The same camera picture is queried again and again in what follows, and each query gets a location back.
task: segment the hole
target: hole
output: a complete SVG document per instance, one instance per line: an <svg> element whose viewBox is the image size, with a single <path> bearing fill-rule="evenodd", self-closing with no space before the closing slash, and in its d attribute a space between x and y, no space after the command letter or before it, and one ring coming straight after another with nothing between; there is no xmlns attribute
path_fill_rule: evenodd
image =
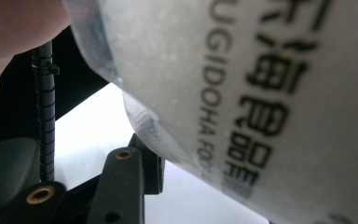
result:
<svg viewBox="0 0 358 224"><path fill-rule="evenodd" d="M53 186L42 186L34 191L32 191L27 196L28 204L39 204L49 200L55 192L55 188Z"/></svg>
<svg viewBox="0 0 358 224"><path fill-rule="evenodd" d="M48 191L43 189L40 192L37 192L36 195L34 196L35 199L43 199L44 197L48 196Z"/></svg>
<svg viewBox="0 0 358 224"><path fill-rule="evenodd" d="M132 156L132 152L128 150L120 151L116 154L116 158L119 160L125 160Z"/></svg>
<svg viewBox="0 0 358 224"><path fill-rule="evenodd" d="M105 216L105 221L107 223L116 223L117 221L119 221L121 218L121 215L119 212L117 211L113 211L113 212L110 212L108 213L106 216Z"/></svg>

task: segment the white surface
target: white surface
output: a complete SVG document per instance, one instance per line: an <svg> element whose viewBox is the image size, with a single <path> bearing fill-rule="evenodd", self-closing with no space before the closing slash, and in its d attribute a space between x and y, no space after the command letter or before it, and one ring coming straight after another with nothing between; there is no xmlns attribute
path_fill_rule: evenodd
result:
<svg viewBox="0 0 358 224"><path fill-rule="evenodd" d="M110 84L57 121L56 180L71 189L98 175L132 136L121 90ZM267 224L261 216L166 163L164 191L145 197L146 223Z"/></svg>

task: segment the black mechanism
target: black mechanism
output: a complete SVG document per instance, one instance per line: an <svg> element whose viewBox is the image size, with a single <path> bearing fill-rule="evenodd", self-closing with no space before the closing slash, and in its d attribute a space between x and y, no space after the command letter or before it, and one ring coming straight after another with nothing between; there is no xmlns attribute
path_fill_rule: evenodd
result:
<svg viewBox="0 0 358 224"><path fill-rule="evenodd" d="M54 76L60 73L60 68L53 64L51 41L33 49L32 58L39 121L40 179L52 181L55 148Z"/></svg>
<svg viewBox="0 0 358 224"><path fill-rule="evenodd" d="M39 182L39 145L34 139L0 142L0 212L22 190Z"/></svg>
<svg viewBox="0 0 358 224"><path fill-rule="evenodd" d="M152 194L162 192L164 161L136 135L131 142L142 149L112 151L102 174L74 189L49 181L24 190L6 207L0 223L145 223L145 186Z"/></svg>
<svg viewBox="0 0 358 224"><path fill-rule="evenodd" d="M108 84L86 64L70 27L53 40L54 63L60 73L54 76L55 119L59 120L77 105ZM0 77L0 142L7 139L39 138L32 52L16 55ZM89 114L90 118L98 114Z"/></svg>

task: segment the black lettering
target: black lettering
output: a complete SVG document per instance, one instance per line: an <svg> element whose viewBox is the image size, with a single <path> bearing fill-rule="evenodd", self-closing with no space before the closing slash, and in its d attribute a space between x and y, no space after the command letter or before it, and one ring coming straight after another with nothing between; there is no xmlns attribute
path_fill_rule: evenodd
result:
<svg viewBox="0 0 358 224"><path fill-rule="evenodd" d="M297 14L299 12L299 8L305 6L306 4L309 5L309 2L316 3L318 1L310 1L310 0L285 0L288 4L286 4L286 10L281 9L273 9L270 12L265 13L262 18L261 22L270 22L270 21L277 21L283 19L286 24L290 24L296 21ZM314 17L314 21L310 27L312 32L318 32L324 24L325 17L327 12L330 8L330 5L333 3L333 0L320 0L320 4L316 11L316 15Z"/></svg>
<svg viewBox="0 0 358 224"><path fill-rule="evenodd" d="M233 132L231 135L231 144L236 147L247 148L251 142L251 138L247 135Z"/></svg>
<svg viewBox="0 0 358 224"><path fill-rule="evenodd" d="M203 122L200 122L200 134L205 135L214 135L214 130L210 128L207 124L204 124Z"/></svg>
<svg viewBox="0 0 358 224"><path fill-rule="evenodd" d="M234 7L236 3L237 0L214 0L209 7L209 14L214 21L222 23L232 23L234 22L232 13L226 13L226 15L222 15L223 13L218 12L218 8L220 5L231 5L231 7Z"/></svg>
<svg viewBox="0 0 358 224"><path fill-rule="evenodd" d="M213 158L214 146L212 143L199 139L201 147L198 148L200 166L208 173L212 172L211 160Z"/></svg>
<svg viewBox="0 0 358 224"><path fill-rule="evenodd" d="M206 37L206 45L210 51L228 52L231 49L231 34L223 28L212 29Z"/></svg>
<svg viewBox="0 0 358 224"><path fill-rule="evenodd" d="M201 100L208 106L218 106L222 98L219 91L208 87L201 92Z"/></svg>
<svg viewBox="0 0 358 224"><path fill-rule="evenodd" d="M205 66L203 76L207 83L211 85L220 85L225 80L226 71L221 68Z"/></svg>
<svg viewBox="0 0 358 224"><path fill-rule="evenodd" d="M252 130L261 132L265 136L280 133L289 113L284 105L248 96L241 97L240 106L243 107L245 115L235 120L237 127L243 128L246 124Z"/></svg>
<svg viewBox="0 0 358 224"><path fill-rule="evenodd" d="M278 44L278 41L271 36L259 33L257 40L271 48L270 53L258 56L255 63L255 70L247 74L246 80L253 86L261 87L264 90L287 91L292 94L301 77L308 71L307 62L298 58L282 56L276 49L305 53L316 50L318 43L305 39L292 39Z"/></svg>
<svg viewBox="0 0 358 224"><path fill-rule="evenodd" d="M252 147L252 152L249 156L249 162L257 167L263 168L266 166L271 154L272 148L264 144L256 142Z"/></svg>
<svg viewBox="0 0 358 224"><path fill-rule="evenodd" d="M210 108L205 107L205 106L201 107L201 111L205 112L205 113L201 114L200 120L206 121L206 122L208 122L210 124L213 124L213 125L216 124L216 120L215 120L217 118L217 112L216 111L211 110Z"/></svg>
<svg viewBox="0 0 358 224"><path fill-rule="evenodd" d="M231 159L234 159L236 161L245 161L245 150L246 148L243 147L229 147L227 154Z"/></svg>
<svg viewBox="0 0 358 224"><path fill-rule="evenodd" d="M249 185L251 186L255 184L258 178L257 171L252 171L246 166L238 166L229 161L226 161L226 164L228 165L228 171L224 172L225 175L238 179L242 182L249 182Z"/></svg>

